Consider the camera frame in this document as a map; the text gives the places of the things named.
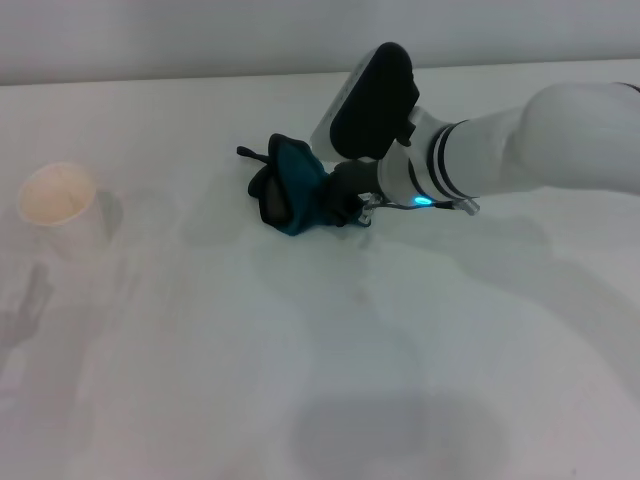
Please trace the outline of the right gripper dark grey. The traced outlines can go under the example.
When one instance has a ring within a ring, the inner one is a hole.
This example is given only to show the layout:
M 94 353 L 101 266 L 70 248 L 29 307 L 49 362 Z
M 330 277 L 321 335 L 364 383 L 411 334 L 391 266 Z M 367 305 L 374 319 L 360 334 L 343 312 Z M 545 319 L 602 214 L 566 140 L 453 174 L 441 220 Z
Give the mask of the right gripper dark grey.
M 356 223 L 362 213 L 358 195 L 381 194 L 378 162 L 349 160 L 338 163 L 328 177 L 324 214 L 328 225 L 344 227 Z

